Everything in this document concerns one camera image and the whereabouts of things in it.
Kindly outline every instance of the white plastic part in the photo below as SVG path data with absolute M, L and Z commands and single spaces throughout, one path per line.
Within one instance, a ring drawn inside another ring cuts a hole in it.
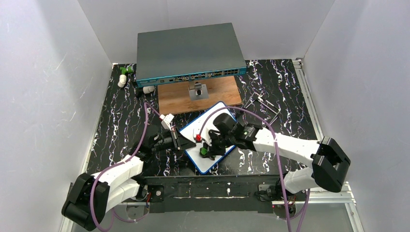
M 124 87 L 125 83 L 127 83 L 127 76 L 124 74 L 121 74 L 119 76 L 118 87 L 120 88 Z
M 212 125 L 207 123 L 207 124 L 204 126 L 204 129 L 202 130 L 202 134 L 201 134 L 202 140 L 203 140 L 206 144 L 208 144 L 209 146 L 212 146 L 211 137 L 209 136 L 209 130 L 212 130 L 212 129 L 213 129 L 212 127 L 215 127 L 213 123 L 212 123 Z
M 291 193 L 311 188 L 317 188 L 315 180 L 312 178 L 313 169 L 304 168 L 295 172 L 288 172 L 283 179 L 285 189 Z
M 142 91 L 147 94 L 147 93 L 152 93 L 154 92 L 155 87 L 154 86 L 145 86 L 142 88 Z
M 130 155 L 126 155 L 121 161 L 128 159 Z M 133 157 L 130 161 L 112 168 L 105 172 L 99 179 L 100 182 L 107 182 L 110 186 L 110 194 L 131 177 L 138 175 L 142 172 L 143 162 L 138 157 Z M 98 176 L 100 173 L 94 173 L 93 176 Z
M 105 212 L 108 212 L 108 210 L 112 209 L 124 200 L 135 197 L 138 193 L 139 188 L 140 185 L 133 179 L 124 181 L 108 196 L 108 202 Z
M 174 116 L 172 114 L 168 114 L 165 117 L 162 117 L 163 115 L 160 116 L 160 118 L 162 119 L 161 121 L 161 125 L 167 129 L 167 130 L 171 130 L 171 121 L 172 119 L 174 119 Z
M 298 161 L 307 167 L 312 168 L 313 159 L 310 157 L 316 154 L 319 144 L 316 140 L 304 140 L 275 133 L 278 142 L 279 154 L 295 161 Z M 275 144 L 272 133 L 264 128 L 256 134 L 256 141 L 253 142 L 256 151 L 275 152 Z

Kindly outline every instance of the purple cable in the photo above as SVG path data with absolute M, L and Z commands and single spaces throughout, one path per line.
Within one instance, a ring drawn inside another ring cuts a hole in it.
M 217 109 L 216 111 L 212 112 L 206 119 L 205 122 L 203 123 L 201 130 L 199 131 L 199 134 L 202 134 L 202 130 L 205 127 L 206 122 L 208 121 L 209 118 L 211 118 L 211 116 L 213 116 L 216 112 L 223 110 L 223 109 L 235 109 L 235 110 L 239 110 L 239 111 L 243 111 L 245 113 L 248 113 L 250 115 L 253 115 L 255 118 L 259 119 L 260 121 L 262 121 L 269 129 L 269 131 L 272 133 L 273 136 L 273 140 L 274 140 L 274 144 L 275 144 L 275 152 L 276 152 L 276 159 L 278 161 L 278 169 L 279 169 L 279 179 L 280 179 L 280 185 L 282 186 L 282 194 L 283 194 L 283 200 L 285 203 L 285 214 L 286 214 L 286 223 L 288 224 L 288 231 L 292 232 L 292 226 L 291 226 L 291 218 L 289 215 L 289 206 L 288 206 L 288 198 L 286 196 L 286 189 L 285 189 L 285 183 L 283 182 L 283 172 L 282 172 L 282 165 L 280 164 L 280 158 L 279 158 L 279 149 L 278 149 L 278 142 L 276 141 L 276 135 L 275 135 L 275 131 L 273 130 L 273 128 L 270 126 L 270 124 L 264 120 L 263 118 L 261 118 L 260 116 L 258 116 L 257 114 L 246 110 L 246 109 L 242 109 L 239 107 L 235 107 L 235 106 L 225 106 L 222 108 Z
M 117 167 L 117 166 L 120 166 L 120 165 L 122 165 L 122 164 L 124 164 L 124 163 L 130 161 L 130 160 L 138 153 L 138 150 L 140 149 L 140 147 L 141 147 L 141 145 L 142 145 L 142 141 L 144 140 L 144 137 L 145 137 L 146 128 L 147 128 L 147 126 L 148 126 L 148 111 L 147 111 L 147 108 L 151 108 L 156 115 L 158 115 L 158 116 L 160 115 L 160 114 L 158 113 L 158 111 L 156 111 L 150 104 L 148 104 L 147 102 L 144 103 L 144 110 L 145 110 L 144 130 L 143 130 L 142 135 L 141 135 L 141 140 L 140 140 L 140 142 L 138 143 L 138 146 L 137 146 L 137 148 L 135 149 L 134 153 L 131 155 L 131 157 L 129 157 L 129 158 L 128 158 L 127 160 L 125 160 L 124 162 L 116 163 L 116 164 L 114 164 L 114 165 L 112 165 L 112 166 L 109 166 L 109 167 L 107 167 L 106 169 L 102 170 L 102 171 L 100 172 L 100 174 L 98 174 L 98 176 L 95 178 L 94 183 L 92 184 L 92 187 L 91 187 L 91 196 L 90 196 L 91 217 L 92 217 L 92 221 L 94 222 L 95 226 L 96 226 L 100 231 L 102 231 L 102 232 L 108 232 L 108 231 L 111 229 L 111 227 L 113 226 L 113 223 L 114 223 L 115 214 L 113 213 L 113 215 L 112 215 L 111 223 L 110 223 L 110 226 L 108 227 L 108 229 L 104 229 L 103 227 L 101 227 L 101 225 L 100 225 L 100 224 L 98 223 L 98 221 L 97 221 L 97 217 L 95 216 L 95 210 L 94 210 L 94 193 L 95 193 L 95 188 L 96 188 L 96 186 L 97 186 L 98 180 L 101 178 L 101 176 L 102 176 L 105 172 L 107 172 L 108 170 L 110 170 L 110 169 L 112 169 L 112 168 L 115 168 L 115 167 Z
M 306 211 L 307 211 L 307 208 L 308 208 L 308 202 L 309 202 L 309 198 L 310 198 L 310 189 L 308 189 L 308 191 L 307 191 L 307 196 L 306 196 L 306 202 L 305 202 L 305 204 L 303 205 L 303 209 L 300 211 L 300 212 L 302 212 L 302 215 L 300 216 L 300 220 L 299 220 L 299 224 L 297 225 L 297 229 L 296 229 L 296 232 L 300 232 L 300 229 L 302 228 L 302 222 L 303 222 L 303 219 L 305 219 L 305 214 L 306 214 Z
M 302 208 L 297 212 L 293 217 L 291 217 L 291 220 L 297 218 L 307 207 L 308 201 L 309 201 L 309 196 L 310 196 L 310 189 L 308 189 L 307 194 L 306 194 L 306 200 L 305 203 L 303 203 Z
M 114 216 L 115 216 L 118 220 L 120 220 L 120 221 L 129 222 L 129 223 L 136 222 L 136 221 L 134 221 L 134 220 L 123 219 L 122 217 L 120 217 L 120 216 L 115 212 L 115 209 L 113 209 L 113 214 L 114 214 Z

